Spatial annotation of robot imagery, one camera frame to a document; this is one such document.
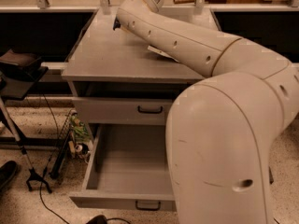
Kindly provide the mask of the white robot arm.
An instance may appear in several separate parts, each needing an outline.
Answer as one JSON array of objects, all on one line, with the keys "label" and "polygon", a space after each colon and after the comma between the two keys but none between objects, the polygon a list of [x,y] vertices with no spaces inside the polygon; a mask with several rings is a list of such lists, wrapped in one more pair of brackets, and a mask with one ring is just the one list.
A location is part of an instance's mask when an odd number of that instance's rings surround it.
[{"label": "white robot arm", "polygon": [[274,224],[269,150],[298,113],[298,71],[246,38],[125,0],[116,21],[203,80],[172,104],[165,144],[179,224]]}]

